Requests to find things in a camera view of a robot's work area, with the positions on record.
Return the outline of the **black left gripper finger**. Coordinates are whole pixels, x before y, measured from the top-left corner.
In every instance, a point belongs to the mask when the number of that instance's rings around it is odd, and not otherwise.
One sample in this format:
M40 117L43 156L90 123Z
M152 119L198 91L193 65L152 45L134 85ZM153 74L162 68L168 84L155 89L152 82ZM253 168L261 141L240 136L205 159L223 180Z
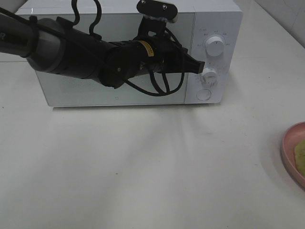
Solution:
M199 74L203 72L205 62L194 59L188 54L186 48L182 49L183 54L179 54L176 59L176 72L182 73L195 73Z

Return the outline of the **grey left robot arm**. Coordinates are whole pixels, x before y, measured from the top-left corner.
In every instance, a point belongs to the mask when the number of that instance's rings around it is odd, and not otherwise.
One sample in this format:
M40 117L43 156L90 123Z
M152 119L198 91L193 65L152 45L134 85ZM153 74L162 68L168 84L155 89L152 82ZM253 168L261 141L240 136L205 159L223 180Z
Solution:
M173 93L167 74L184 76L204 69L205 63L188 54L165 20L144 15L135 38L106 42L94 32L101 8L88 33L75 29L80 21L75 1L72 9L74 21L62 17L25 19L1 9L0 51L26 59L38 72L92 79L115 89L131 84L133 77L147 74L155 88L152 96Z

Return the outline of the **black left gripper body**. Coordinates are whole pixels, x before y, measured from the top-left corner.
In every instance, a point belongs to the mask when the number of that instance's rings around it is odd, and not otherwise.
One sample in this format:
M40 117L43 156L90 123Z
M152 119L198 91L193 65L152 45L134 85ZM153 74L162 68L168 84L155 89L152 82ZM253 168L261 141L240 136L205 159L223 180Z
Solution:
M158 73L182 72L187 49L172 41L169 36L136 37L133 41L138 46L136 57L145 67Z

